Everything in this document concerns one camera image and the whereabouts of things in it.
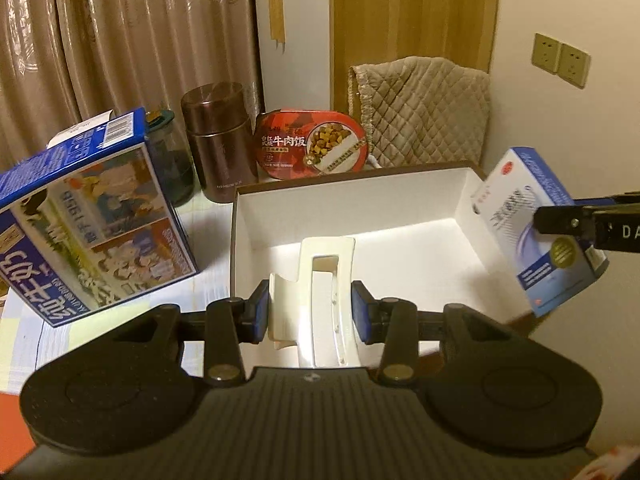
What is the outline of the brown storage box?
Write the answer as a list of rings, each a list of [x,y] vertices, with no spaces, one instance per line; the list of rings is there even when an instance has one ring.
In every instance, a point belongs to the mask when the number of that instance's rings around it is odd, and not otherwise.
[[[521,318],[525,292],[472,208],[481,183],[461,166],[242,188],[232,216],[232,294],[248,296],[273,273],[294,280],[307,237],[349,236],[352,276],[376,298],[407,299],[422,311],[466,304],[500,323]]]

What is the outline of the dark glass jar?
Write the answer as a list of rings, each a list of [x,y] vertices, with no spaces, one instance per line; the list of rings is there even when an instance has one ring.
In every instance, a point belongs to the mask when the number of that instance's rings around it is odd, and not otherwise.
[[[148,145],[157,179],[174,207],[190,200],[195,177],[189,147],[174,129],[172,110],[149,110],[145,113]]]

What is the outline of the blue milk carton box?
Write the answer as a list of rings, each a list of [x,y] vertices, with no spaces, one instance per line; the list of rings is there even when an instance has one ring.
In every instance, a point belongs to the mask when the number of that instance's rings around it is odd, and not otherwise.
[[[1,176],[1,276],[52,327],[196,274],[143,108]]]

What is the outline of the red instant rice bowl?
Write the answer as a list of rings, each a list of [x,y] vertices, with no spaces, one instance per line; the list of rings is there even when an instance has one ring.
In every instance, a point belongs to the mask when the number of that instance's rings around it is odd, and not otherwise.
[[[274,110],[256,119],[258,165],[277,180],[344,174],[363,168],[366,133],[354,118],[334,110]]]

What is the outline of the quilted beige chair cover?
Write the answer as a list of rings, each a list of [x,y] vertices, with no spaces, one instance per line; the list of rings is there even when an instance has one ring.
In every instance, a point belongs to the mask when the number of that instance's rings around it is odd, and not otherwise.
[[[382,168],[480,162],[490,115],[482,70],[428,56],[355,65],[347,97]]]

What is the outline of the checkered table cloth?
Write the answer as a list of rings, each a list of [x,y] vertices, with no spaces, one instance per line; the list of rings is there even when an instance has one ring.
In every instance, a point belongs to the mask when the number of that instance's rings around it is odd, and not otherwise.
[[[183,312],[201,311],[230,295],[232,206],[196,192],[177,214],[200,269],[192,278],[58,328],[43,322],[15,292],[8,293],[1,310],[3,392],[19,393],[37,368],[152,307],[176,304]]]

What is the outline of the brown metal canister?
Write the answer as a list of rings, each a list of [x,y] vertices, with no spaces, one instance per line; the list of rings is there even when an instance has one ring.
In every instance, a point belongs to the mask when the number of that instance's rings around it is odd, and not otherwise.
[[[192,89],[182,97],[181,110],[203,194],[214,203],[232,203],[237,188],[258,178],[242,84]]]

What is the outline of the red Motul cardboard sheet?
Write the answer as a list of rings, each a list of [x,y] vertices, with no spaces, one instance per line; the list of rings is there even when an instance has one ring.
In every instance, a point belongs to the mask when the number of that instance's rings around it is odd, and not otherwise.
[[[8,471],[34,448],[14,394],[0,393],[0,470]]]

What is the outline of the beige curtain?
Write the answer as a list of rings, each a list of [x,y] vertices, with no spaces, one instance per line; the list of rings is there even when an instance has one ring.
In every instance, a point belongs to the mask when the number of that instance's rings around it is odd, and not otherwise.
[[[254,0],[1,0],[1,166],[104,112],[238,82],[262,108]]]

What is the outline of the beige wall sockets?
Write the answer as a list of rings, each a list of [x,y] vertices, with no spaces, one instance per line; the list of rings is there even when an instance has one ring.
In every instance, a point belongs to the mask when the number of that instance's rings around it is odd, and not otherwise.
[[[585,88],[591,56],[570,44],[536,32],[532,57],[533,66],[558,76],[579,89]]]

